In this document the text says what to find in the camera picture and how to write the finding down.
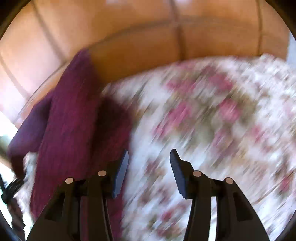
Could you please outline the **maroon floral knit sweater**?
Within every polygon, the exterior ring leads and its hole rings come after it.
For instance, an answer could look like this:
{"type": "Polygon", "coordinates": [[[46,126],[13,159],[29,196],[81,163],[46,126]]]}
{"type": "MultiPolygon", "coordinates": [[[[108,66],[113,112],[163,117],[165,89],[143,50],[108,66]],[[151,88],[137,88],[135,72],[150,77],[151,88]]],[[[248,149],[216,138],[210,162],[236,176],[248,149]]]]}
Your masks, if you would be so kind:
{"type": "Polygon", "coordinates": [[[7,154],[18,178],[25,175],[26,154],[38,154],[30,199],[33,217],[39,217],[66,178],[82,180],[97,174],[128,148],[129,112],[102,97],[101,89],[89,52],[81,50],[10,142],[7,154]]]}

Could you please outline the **floral quilted bedspread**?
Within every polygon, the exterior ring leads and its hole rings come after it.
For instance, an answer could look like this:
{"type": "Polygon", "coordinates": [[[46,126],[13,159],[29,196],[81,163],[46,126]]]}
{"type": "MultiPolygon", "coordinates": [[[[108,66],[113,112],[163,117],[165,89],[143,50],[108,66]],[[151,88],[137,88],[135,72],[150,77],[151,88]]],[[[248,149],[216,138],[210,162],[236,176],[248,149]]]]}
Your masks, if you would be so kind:
{"type": "MultiPolygon", "coordinates": [[[[101,96],[128,111],[132,122],[125,181],[108,201],[115,240],[184,238],[191,202],[178,192],[172,149],[210,178],[232,177],[269,239],[280,236],[295,212],[291,66],[271,55],[206,58],[114,84],[99,81],[101,96]]],[[[32,188],[37,158],[30,152],[23,159],[32,188]]]]}

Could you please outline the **wooden panelled wardrobe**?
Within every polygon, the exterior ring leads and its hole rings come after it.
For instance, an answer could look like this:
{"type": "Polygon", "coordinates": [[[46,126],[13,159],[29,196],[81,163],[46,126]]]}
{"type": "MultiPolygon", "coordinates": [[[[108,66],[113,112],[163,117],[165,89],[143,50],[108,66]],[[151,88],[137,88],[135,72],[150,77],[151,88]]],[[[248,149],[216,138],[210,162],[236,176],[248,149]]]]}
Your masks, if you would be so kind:
{"type": "Polygon", "coordinates": [[[21,125],[83,48],[111,82],[204,56],[285,59],[289,38],[270,1],[1,1],[1,112],[21,125]]]}

